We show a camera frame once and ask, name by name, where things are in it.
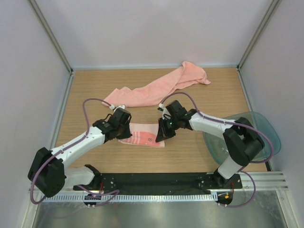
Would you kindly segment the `plain pink towel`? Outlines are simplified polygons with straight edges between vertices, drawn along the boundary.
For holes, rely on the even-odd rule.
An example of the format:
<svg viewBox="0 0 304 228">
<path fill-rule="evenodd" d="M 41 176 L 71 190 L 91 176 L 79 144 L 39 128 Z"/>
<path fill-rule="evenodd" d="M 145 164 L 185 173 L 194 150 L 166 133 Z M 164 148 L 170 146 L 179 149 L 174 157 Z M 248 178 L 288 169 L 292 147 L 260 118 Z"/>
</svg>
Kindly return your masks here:
<svg viewBox="0 0 304 228">
<path fill-rule="evenodd" d="M 163 98 L 194 84 L 209 85 L 206 71 L 188 61 L 169 72 L 168 74 L 150 82 L 144 87 L 131 90 L 124 86 L 116 88 L 104 100 L 114 106 L 125 105 L 127 107 L 154 106 Z"/>
</svg>

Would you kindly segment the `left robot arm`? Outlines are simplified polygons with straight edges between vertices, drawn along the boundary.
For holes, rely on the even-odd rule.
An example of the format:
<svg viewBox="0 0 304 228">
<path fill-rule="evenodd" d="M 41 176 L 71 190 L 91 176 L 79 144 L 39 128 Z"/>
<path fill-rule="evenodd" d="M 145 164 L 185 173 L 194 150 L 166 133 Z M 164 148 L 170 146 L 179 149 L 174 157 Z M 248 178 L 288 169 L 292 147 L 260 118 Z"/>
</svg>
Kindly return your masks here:
<svg viewBox="0 0 304 228">
<path fill-rule="evenodd" d="M 47 197 L 53 197 L 62 189 L 88 190 L 99 188 L 101 173 L 92 165 L 70 168 L 70 165 L 91 149 L 113 139 L 131 137 L 131 114 L 124 105 L 114 109 L 108 120 L 100 119 L 87 132 L 59 147 L 48 150 L 43 147 L 35 155 L 28 172 L 28 179 Z"/>
</svg>

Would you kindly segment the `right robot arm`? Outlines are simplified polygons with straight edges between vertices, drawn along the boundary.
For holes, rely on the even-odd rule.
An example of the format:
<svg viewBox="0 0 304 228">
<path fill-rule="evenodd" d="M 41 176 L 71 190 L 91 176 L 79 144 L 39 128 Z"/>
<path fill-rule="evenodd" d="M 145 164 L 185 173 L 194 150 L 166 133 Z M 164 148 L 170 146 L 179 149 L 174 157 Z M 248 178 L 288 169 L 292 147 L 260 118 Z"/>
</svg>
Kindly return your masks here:
<svg viewBox="0 0 304 228">
<path fill-rule="evenodd" d="M 187 111 L 177 100 L 167 106 L 160 103 L 158 110 L 162 117 L 158 120 L 157 143 L 176 135 L 176 130 L 189 129 L 221 138 L 226 143 L 228 157 L 214 171 L 213 180 L 219 188 L 231 183 L 231 178 L 241 168 L 246 167 L 265 144 L 248 119 L 227 120 L 216 118 L 196 109 Z"/>
</svg>

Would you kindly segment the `pink bunny towel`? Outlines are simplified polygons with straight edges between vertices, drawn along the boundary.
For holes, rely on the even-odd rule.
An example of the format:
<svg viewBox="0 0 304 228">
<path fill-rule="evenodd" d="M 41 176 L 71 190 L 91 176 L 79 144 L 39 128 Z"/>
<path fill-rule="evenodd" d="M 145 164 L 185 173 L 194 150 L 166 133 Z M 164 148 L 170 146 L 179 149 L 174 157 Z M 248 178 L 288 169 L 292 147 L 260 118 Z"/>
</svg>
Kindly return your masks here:
<svg viewBox="0 0 304 228">
<path fill-rule="evenodd" d="M 123 144 L 140 145 L 149 147 L 165 147 L 165 142 L 156 142 L 158 124 L 130 123 L 132 136 L 127 139 L 118 140 Z"/>
</svg>

